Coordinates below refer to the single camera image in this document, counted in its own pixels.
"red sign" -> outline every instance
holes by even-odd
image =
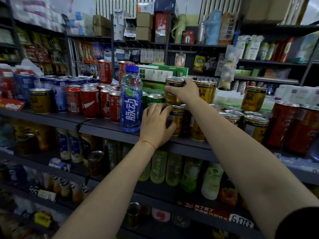
[[[237,214],[232,214],[229,211],[226,210],[221,210],[221,209],[217,209],[217,208],[209,208],[209,207],[204,207],[201,205],[194,205],[194,204],[190,204],[190,203],[184,203],[181,201],[177,202],[178,205],[184,206],[186,208],[189,208],[191,210],[194,211],[198,211],[200,213],[204,213],[206,215],[210,215],[219,219],[223,219],[226,221],[231,221],[231,222],[235,222],[236,224],[240,224],[249,228],[253,228],[254,227],[254,223],[240,215]]]
[[[0,96],[0,107],[5,107],[15,111],[21,111],[24,107],[24,104],[24,101],[18,101],[11,98],[3,98],[2,96]]]

